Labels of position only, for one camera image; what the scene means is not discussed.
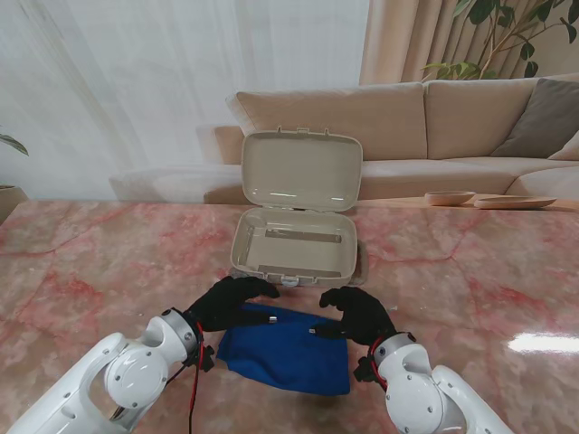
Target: marble table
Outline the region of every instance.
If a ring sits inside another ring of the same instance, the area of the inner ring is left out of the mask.
[[[0,226],[0,430],[101,337],[137,336],[150,317],[188,307],[225,276],[244,209],[20,204]],[[349,215],[369,254],[364,289],[432,363],[460,373],[515,432],[579,431],[576,212],[363,206]],[[283,288],[258,301],[337,317],[318,307],[321,292]],[[206,338],[216,347],[221,334]],[[351,370],[364,353],[349,344]],[[136,433],[186,432],[192,381],[185,371]],[[199,384],[195,433],[395,433],[376,384],[319,397],[222,364]]]

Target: beige plastic case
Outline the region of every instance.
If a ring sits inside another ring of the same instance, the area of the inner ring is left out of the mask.
[[[286,286],[340,287],[356,269],[356,226],[336,212],[357,200],[362,147],[352,137],[260,131],[243,141],[245,212],[233,266]]]

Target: sofa backrest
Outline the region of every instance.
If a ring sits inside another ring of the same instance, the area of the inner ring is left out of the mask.
[[[552,78],[579,80],[579,73]],[[429,81],[424,85],[428,158],[489,156],[525,111],[537,81]]]
[[[579,81],[579,73],[551,77]],[[433,80],[340,90],[238,92],[241,130],[214,129],[223,162],[241,162],[243,135],[278,126],[356,138],[366,161],[489,156],[520,118],[538,79]]]
[[[421,83],[340,90],[238,92],[228,104],[246,136],[298,127],[356,138],[364,159],[426,158]]]

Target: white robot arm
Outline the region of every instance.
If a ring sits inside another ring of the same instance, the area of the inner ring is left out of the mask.
[[[388,383],[386,408],[400,432],[442,433],[466,422],[467,434],[513,434],[457,373],[446,366],[432,369],[424,347],[408,334],[383,341],[374,360]]]
[[[199,336],[169,309],[150,320],[137,340],[114,333],[102,339],[47,391],[8,434],[126,434],[165,389],[169,366],[195,355]],[[104,371],[105,389],[120,407],[105,417],[90,400]]]

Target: case latch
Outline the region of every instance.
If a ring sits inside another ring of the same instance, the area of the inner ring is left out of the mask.
[[[281,276],[281,285],[284,287],[296,287],[299,285],[299,277],[297,276]]]

